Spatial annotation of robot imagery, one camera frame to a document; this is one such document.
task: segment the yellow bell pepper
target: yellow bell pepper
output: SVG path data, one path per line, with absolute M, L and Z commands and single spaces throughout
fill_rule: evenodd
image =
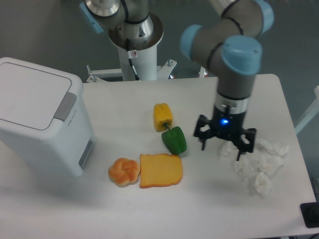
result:
M 166 127 L 171 126 L 173 114 L 168 104 L 161 103 L 154 105 L 154 127 L 158 132 L 164 131 Z

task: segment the white appliance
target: white appliance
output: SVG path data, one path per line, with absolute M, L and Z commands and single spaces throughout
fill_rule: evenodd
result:
M 36 172 L 81 175 L 96 141 L 82 92 L 76 75 L 1 58 L 0 140 Z

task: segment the toy bread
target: toy bread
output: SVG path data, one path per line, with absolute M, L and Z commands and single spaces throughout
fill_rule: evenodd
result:
M 119 158 L 109 168 L 109 177 L 112 181 L 124 187 L 137 181 L 140 173 L 140 165 L 135 160 Z
M 180 182 L 183 175 L 181 159 L 169 154 L 141 154 L 140 188 L 167 187 Z

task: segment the pepper stem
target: pepper stem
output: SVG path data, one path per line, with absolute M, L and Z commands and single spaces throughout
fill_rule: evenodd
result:
M 169 126 L 168 126 L 168 123 L 167 123 L 167 122 L 163 123 L 163 126 L 164 126 L 166 129 L 170 130 L 170 128 L 169 128 Z

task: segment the blue light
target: blue light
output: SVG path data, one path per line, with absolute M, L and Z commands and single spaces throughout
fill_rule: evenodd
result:
M 229 120 L 227 120 L 227 119 L 221 119 L 221 120 L 220 120 L 220 123 L 221 123 L 222 125 L 227 125 L 227 124 L 229 123 Z

